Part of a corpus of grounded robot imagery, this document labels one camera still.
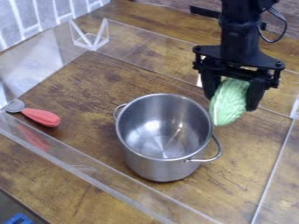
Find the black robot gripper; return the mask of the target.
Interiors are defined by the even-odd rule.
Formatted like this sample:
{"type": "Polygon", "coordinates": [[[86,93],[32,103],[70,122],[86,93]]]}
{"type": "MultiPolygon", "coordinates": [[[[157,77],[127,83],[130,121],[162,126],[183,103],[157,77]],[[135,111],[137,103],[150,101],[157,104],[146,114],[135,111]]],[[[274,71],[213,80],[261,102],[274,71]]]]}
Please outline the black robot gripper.
{"type": "Polygon", "coordinates": [[[221,24],[221,28],[219,45],[193,48],[193,65],[201,73],[205,96],[213,98],[222,77],[247,81],[247,111],[254,111],[267,88],[278,87],[286,65],[261,51],[259,28],[234,24],[221,24]]]}

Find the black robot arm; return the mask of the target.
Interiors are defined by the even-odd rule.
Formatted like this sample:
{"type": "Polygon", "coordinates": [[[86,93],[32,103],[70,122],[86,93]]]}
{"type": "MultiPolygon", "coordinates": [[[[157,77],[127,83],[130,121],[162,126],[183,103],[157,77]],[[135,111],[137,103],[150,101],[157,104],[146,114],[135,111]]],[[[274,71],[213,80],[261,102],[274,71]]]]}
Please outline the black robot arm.
{"type": "Polygon", "coordinates": [[[283,21],[274,9],[279,0],[221,0],[221,45],[197,45],[194,69],[201,73],[205,95],[215,95],[221,77],[247,81],[247,111],[258,108],[265,92],[278,88],[286,64],[262,53],[259,39],[267,40],[261,31],[262,13],[269,11],[283,21]]]}

